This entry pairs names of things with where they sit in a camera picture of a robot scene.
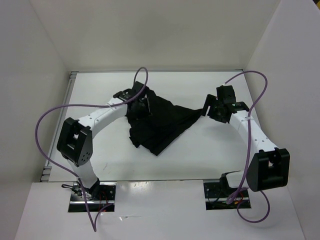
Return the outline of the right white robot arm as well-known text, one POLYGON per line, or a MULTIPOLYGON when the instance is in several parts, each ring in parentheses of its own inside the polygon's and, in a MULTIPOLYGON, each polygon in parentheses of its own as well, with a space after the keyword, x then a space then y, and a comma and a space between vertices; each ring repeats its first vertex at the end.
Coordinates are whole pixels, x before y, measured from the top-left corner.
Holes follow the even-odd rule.
POLYGON ((247 146, 245 169, 226 173, 226 180, 219 184, 220 193, 229 197, 238 186, 253 192, 285 187, 289 178, 290 153, 266 136, 244 102, 235 102, 234 97, 230 100, 227 102, 208 94, 201 113, 217 122, 229 124, 247 146))

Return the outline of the black skirt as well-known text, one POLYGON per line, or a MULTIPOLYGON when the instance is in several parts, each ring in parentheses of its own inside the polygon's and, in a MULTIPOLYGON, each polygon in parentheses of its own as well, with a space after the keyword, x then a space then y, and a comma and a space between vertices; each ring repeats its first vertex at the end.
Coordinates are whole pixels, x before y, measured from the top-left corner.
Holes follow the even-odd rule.
POLYGON ((202 109, 174 105, 149 89, 145 96, 148 97, 151 115, 129 117, 128 108, 129 139, 136 148, 143 146, 158 156, 200 118, 202 109))

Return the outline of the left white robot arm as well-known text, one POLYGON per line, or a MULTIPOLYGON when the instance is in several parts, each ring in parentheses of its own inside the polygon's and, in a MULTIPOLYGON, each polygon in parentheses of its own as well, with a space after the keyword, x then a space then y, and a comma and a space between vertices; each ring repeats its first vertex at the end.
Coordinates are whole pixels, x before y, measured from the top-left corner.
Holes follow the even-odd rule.
POLYGON ((100 180, 92 164, 93 139, 115 120, 133 114, 134 117, 148 115, 147 97, 124 103, 123 97, 112 98, 103 108, 79 119, 67 118, 62 125, 57 150, 67 159, 72 171, 82 182, 81 193, 88 200, 94 200, 100 193, 100 180))

